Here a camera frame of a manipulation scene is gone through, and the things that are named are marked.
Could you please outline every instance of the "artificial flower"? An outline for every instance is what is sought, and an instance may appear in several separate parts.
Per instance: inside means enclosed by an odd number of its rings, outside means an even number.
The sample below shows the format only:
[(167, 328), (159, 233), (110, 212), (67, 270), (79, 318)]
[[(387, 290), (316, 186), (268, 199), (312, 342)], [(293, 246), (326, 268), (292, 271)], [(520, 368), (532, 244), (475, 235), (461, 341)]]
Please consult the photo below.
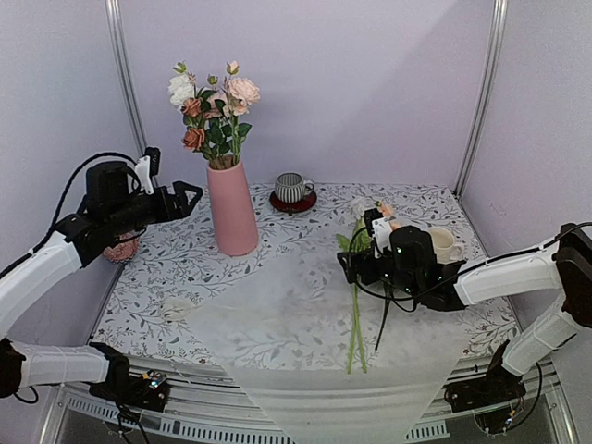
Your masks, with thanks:
[(370, 199), (369, 197), (356, 197), (350, 203), (351, 213), (358, 220), (361, 217), (364, 217), (364, 213), (366, 210), (369, 210), (375, 206), (375, 201)]
[(395, 216), (395, 209), (393, 208), (392, 205), (381, 204), (378, 206), (378, 211), (384, 217), (394, 217)]
[(228, 111), (228, 104), (227, 104), (227, 100), (226, 100), (226, 95), (221, 91), (216, 91), (212, 95), (210, 95), (210, 97), (207, 99), (207, 101), (209, 102), (209, 104), (211, 106), (211, 109), (209, 111), (203, 113), (203, 116), (205, 118), (222, 117), (222, 113), (220, 113), (220, 110), (216, 106), (216, 100), (221, 100), (222, 102), (224, 102), (226, 104), (223, 108), (224, 115), (225, 116), (230, 115), (230, 113)]
[(231, 76), (234, 76), (239, 73), (239, 62), (233, 60), (230, 63), (226, 64), (226, 72)]
[(189, 128), (182, 139), (183, 146), (186, 150), (202, 151), (202, 144), (205, 139), (205, 131), (201, 128)]
[(232, 112), (233, 116), (242, 116), (243, 114), (249, 114), (249, 106), (245, 105), (241, 100), (230, 97), (228, 107)]
[(202, 99), (187, 99), (183, 102), (181, 113), (189, 117), (198, 117), (202, 114)]
[(171, 94), (170, 103), (180, 111), (183, 103), (195, 95), (195, 87), (191, 84), (189, 74), (184, 72), (173, 77), (168, 85), (168, 92)]
[(259, 102), (259, 88), (249, 79), (237, 77), (227, 83), (228, 93), (235, 99), (239, 99), (243, 105), (250, 106)]

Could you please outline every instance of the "translucent sheet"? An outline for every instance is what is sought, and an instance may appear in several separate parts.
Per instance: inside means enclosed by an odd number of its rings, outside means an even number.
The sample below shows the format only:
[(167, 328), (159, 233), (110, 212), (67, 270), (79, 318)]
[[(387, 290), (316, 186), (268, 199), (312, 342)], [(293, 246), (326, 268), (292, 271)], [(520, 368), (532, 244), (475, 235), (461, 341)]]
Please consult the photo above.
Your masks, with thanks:
[(403, 442), (463, 354), (468, 338), (452, 314), (359, 295), (368, 373), (357, 351), (346, 374), (352, 288), (334, 233), (293, 251), (190, 314), (188, 325), (228, 374), (297, 444)]

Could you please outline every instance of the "floral tablecloth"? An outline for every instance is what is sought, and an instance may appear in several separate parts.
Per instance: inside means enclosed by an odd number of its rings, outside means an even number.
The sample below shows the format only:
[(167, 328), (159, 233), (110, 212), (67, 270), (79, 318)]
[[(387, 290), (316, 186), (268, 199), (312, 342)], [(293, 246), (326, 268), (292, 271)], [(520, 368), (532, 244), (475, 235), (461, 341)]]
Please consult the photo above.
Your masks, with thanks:
[[(465, 244), (468, 259), (483, 256), (471, 226), (451, 192), (439, 186), (317, 185), (318, 202), (303, 214), (288, 216), (268, 201), (271, 185), (253, 185), (251, 195), (259, 228), (257, 249), (230, 258), (220, 253), (206, 192), (189, 219), (152, 226), (141, 237), (139, 253), (126, 265), (92, 340), (132, 356), (185, 364), (216, 365), (184, 319), (163, 315), (167, 298), (197, 307), (285, 253), (321, 228), (349, 234), (350, 202), (360, 196), (393, 204), (397, 215), (422, 225), (446, 227)], [(471, 340), (466, 358), (493, 353), (518, 333), (512, 309), (503, 298), (459, 312)]]

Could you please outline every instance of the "orange rose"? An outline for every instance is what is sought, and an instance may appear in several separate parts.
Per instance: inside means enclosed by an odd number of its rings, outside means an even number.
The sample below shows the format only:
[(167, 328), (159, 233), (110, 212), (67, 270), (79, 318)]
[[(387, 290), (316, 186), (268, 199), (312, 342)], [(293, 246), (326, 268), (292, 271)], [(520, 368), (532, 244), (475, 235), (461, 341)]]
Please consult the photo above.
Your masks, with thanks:
[(183, 102), (181, 113), (189, 117), (198, 117), (202, 114), (202, 99), (187, 99)]
[(186, 150), (202, 151), (202, 144), (205, 139), (205, 131), (203, 129), (189, 128), (185, 133), (182, 142)]

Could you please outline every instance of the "flower bud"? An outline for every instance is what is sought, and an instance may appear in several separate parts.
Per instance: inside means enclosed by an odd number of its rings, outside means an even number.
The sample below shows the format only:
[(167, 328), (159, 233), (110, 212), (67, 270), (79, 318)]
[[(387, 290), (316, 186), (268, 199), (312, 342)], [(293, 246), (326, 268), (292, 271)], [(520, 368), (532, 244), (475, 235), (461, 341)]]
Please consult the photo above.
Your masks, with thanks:
[(183, 62), (178, 62), (176, 66), (173, 67), (179, 74), (183, 74), (187, 71), (187, 66)]
[(239, 73), (239, 62), (236, 60), (226, 64), (226, 72), (231, 76)]

